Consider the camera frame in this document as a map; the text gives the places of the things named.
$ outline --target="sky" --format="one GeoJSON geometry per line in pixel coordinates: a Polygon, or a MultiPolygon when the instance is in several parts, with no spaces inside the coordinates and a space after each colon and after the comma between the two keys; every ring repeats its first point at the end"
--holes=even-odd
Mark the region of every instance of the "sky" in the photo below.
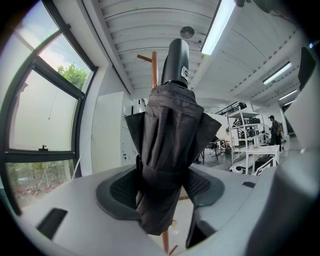
{"type": "MultiPolygon", "coordinates": [[[[22,28],[18,30],[18,33],[34,48],[58,30],[57,25],[41,1],[28,12],[22,24],[22,28]]],[[[40,54],[40,57],[55,70],[60,65],[68,67],[74,62],[77,68],[84,68],[87,72],[90,71],[64,35],[53,41],[40,54]]]]}

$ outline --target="black umbrella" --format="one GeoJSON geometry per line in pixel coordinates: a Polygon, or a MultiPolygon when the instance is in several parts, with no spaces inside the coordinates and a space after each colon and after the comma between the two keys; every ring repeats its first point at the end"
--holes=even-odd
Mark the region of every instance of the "black umbrella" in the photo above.
{"type": "Polygon", "coordinates": [[[181,39],[170,44],[162,76],[168,82],[151,90],[145,112],[126,117],[142,162],[137,210],[142,228],[152,235],[172,224],[188,167],[221,127],[187,89],[188,51],[181,39]]]}

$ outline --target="window frame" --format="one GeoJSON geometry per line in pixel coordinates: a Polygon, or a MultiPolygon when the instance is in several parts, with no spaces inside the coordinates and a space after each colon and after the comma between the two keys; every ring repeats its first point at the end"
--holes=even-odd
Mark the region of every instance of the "window frame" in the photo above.
{"type": "MultiPolygon", "coordinates": [[[[23,64],[14,75],[8,87],[0,110],[0,124],[3,124],[0,125],[0,176],[3,188],[8,197],[8,201],[11,204],[13,211],[17,215],[20,215],[22,211],[15,199],[15,195],[12,192],[9,177],[6,170],[6,163],[39,163],[73,160],[73,166],[76,166],[76,163],[80,157],[79,150],[81,119],[88,92],[90,90],[92,81],[98,69],[98,67],[96,67],[89,59],[85,51],[82,49],[82,47],[70,31],[71,26],[63,21],[53,1],[43,0],[42,3],[48,11],[48,14],[53,19],[53,21],[57,24],[59,29],[52,35],[50,35],[48,38],[46,38],[42,43],[40,43],[23,62],[23,64]],[[91,72],[88,74],[87,81],[85,82],[86,84],[84,85],[84,88],[87,88],[85,93],[77,87],[75,87],[68,80],[66,80],[49,64],[47,64],[41,57],[39,57],[39,54],[49,44],[51,44],[54,40],[63,35],[66,37],[67,41],[75,50],[75,52],[80,56],[80,58],[91,70],[91,72]],[[40,76],[48,80],[54,86],[58,87],[68,95],[78,100],[72,123],[70,151],[35,151],[9,148],[10,125],[14,107],[17,103],[16,96],[32,70],[37,72],[40,76]]],[[[80,165],[77,169],[78,170],[75,174],[76,178],[82,176],[80,165]]]]}

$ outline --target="window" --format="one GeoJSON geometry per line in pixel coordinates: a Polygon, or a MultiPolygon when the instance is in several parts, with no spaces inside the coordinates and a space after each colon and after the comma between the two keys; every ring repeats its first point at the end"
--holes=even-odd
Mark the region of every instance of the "window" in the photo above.
{"type": "Polygon", "coordinates": [[[35,71],[17,94],[11,118],[9,148],[71,151],[77,100],[35,71]]]}
{"type": "Polygon", "coordinates": [[[6,43],[0,58],[0,108],[12,79],[30,54],[31,50],[16,34],[6,43]]]}
{"type": "Polygon", "coordinates": [[[9,38],[0,56],[0,196],[17,215],[71,180],[96,69],[53,1],[39,1],[9,38]]]}
{"type": "Polygon", "coordinates": [[[79,90],[84,89],[90,69],[64,35],[53,41],[40,57],[79,90]]]}
{"type": "Polygon", "coordinates": [[[33,49],[58,30],[41,1],[33,6],[16,28],[18,35],[33,49]]]}
{"type": "Polygon", "coordinates": [[[14,197],[21,208],[70,181],[74,174],[72,160],[6,163],[6,169],[14,197]]]}

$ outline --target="black cap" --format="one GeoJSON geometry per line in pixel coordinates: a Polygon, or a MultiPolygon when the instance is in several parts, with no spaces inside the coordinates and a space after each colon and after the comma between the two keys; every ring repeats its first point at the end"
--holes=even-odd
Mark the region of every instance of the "black cap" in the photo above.
{"type": "Polygon", "coordinates": [[[172,81],[188,88],[189,46],[186,41],[178,38],[169,46],[168,56],[162,71],[161,83],[172,81]]]}

